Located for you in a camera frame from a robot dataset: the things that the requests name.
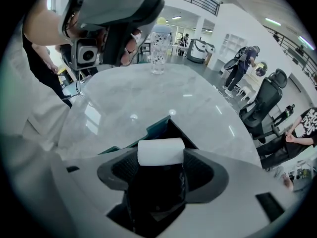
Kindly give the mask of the person's left forearm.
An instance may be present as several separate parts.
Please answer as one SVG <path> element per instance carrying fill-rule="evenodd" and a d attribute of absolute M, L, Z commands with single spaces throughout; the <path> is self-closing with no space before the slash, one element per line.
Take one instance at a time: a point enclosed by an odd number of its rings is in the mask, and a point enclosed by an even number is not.
<path fill-rule="evenodd" d="M 53 46 L 70 44 L 58 30 L 60 16 L 48 10 L 47 6 L 34 5 L 23 21 L 23 34 L 33 44 Z"/>

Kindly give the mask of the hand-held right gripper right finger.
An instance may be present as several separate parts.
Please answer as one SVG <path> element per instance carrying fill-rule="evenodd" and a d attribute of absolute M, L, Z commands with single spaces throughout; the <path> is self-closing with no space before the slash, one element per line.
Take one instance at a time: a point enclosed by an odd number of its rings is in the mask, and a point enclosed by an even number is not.
<path fill-rule="evenodd" d="M 188 203 L 158 238 L 267 238 L 297 209 L 299 199 L 260 167 L 215 153 L 185 153 L 224 167 L 228 185 L 209 203 Z"/>

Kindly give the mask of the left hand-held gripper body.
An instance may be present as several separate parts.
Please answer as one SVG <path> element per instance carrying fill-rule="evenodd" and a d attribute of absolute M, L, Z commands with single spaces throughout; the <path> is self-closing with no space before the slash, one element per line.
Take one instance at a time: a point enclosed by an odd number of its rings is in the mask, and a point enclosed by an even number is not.
<path fill-rule="evenodd" d="M 71 63 L 72 40 L 93 38 L 98 46 L 94 66 L 122 66 L 120 60 L 129 41 L 128 24 L 132 14 L 119 0 L 68 0 L 60 22 L 61 36 L 70 41 L 67 64 Z"/>

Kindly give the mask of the round mirror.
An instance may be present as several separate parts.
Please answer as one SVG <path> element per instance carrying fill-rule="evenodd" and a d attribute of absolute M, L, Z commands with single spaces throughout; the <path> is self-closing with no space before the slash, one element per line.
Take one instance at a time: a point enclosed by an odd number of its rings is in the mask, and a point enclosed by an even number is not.
<path fill-rule="evenodd" d="M 267 64 L 264 61 L 261 61 L 256 64 L 255 75 L 258 77 L 263 77 L 267 73 Z"/>

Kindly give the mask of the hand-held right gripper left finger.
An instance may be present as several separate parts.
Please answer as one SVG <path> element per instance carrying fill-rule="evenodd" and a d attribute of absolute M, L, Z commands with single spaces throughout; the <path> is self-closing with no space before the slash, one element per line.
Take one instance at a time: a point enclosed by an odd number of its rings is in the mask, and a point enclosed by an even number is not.
<path fill-rule="evenodd" d="M 65 161 L 58 154 L 50 156 L 54 182 L 72 217 L 77 238 L 139 238 L 107 217 L 121 203 L 123 191 L 108 188 L 97 176 L 101 164 L 126 152 Z"/>

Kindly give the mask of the white stool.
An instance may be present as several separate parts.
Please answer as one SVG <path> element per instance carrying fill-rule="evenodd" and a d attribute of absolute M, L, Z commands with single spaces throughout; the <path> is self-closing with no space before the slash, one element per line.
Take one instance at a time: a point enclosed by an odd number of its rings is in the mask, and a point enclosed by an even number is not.
<path fill-rule="evenodd" d="M 236 97 L 242 96 L 242 94 L 244 93 L 244 96 L 240 100 L 240 101 L 244 101 L 247 97 L 249 97 L 251 92 L 252 92 L 252 90 L 248 86 L 243 86 L 242 88 L 240 88 L 240 90 L 236 94 Z"/>

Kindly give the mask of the clear bottle with yellow lid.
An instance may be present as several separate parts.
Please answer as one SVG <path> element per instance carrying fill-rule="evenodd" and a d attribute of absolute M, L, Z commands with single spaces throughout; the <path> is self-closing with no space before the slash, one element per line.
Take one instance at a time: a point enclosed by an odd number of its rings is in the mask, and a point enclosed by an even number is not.
<path fill-rule="evenodd" d="M 166 24 L 166 19 L 159 17 L 150 34 L 150 61 L 152 74 L 164 73 L 167 52 L 171 44 L 172 29 Z"/>

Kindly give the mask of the person's left hand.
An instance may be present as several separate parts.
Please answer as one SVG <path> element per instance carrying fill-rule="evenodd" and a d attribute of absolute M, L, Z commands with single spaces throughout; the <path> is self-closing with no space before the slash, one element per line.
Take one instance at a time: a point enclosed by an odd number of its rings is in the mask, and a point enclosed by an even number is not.
<path fill-rule="evenodd" d="M 127 42 L 124 53 L 121 57 L 121 65 L 128 65 L 131 62 L 132 54 L 135 52 L 137 48 L 136 37 L 141 34 L 139 29 L 135 29 L 132 33 L 130 33 L 129 41 Z"/>

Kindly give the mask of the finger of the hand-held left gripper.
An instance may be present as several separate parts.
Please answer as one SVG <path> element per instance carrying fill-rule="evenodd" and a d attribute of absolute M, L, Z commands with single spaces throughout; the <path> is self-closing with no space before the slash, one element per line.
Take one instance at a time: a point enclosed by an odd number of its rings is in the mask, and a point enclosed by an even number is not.
<path fill-rule="evenodd" d="M 128 29 L 144 31 L 149 34 L 156 23 L 156 20 L 164 7 L 164 0 L 136 0 L 134 7 L 136 11 L 130 16 Z"/>

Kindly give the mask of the person's beige shirt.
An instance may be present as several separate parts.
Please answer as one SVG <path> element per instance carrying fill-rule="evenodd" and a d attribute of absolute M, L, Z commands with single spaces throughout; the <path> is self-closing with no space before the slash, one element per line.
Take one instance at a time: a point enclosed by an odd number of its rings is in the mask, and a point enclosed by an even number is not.
<path fill-rule="evenodd" d="M 9 155 L 28 143 L 45 150 L 57 144 L 70 111 L 29 67 L 22 44 L 24 16 L 14 30 L 0 63 L 0 150 Z"/>

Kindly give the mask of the white cloth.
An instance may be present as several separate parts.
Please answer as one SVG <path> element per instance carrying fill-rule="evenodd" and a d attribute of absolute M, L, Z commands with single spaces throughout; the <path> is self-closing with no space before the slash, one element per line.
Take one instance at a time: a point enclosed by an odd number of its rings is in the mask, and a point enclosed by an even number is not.
<path fill-rule="evenodd" d="M 184 162 L 185 145 L 181 138 L 140 140 L 137 148 L 140 166 L 168 166 Z"/>

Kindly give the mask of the black office chair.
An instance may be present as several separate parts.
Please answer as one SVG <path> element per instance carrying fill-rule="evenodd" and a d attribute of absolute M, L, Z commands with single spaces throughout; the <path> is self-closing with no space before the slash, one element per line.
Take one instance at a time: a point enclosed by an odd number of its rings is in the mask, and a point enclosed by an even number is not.
<path fill-rule="evenodd" d="M 239 117 L 247 131 L 254 140 L 265 144 L 265 138 L 269 135 L 278 135 L 278 131 L 272 125 L 272 131 L 264 133 L 262 121 L 282 98 L 282 89 L 287 85 L 287 76 L 281 69 L 276 69 L 269 77 L 266 77 L 260 86 L 255 99 L 245 105 L 239 112 Z"/>

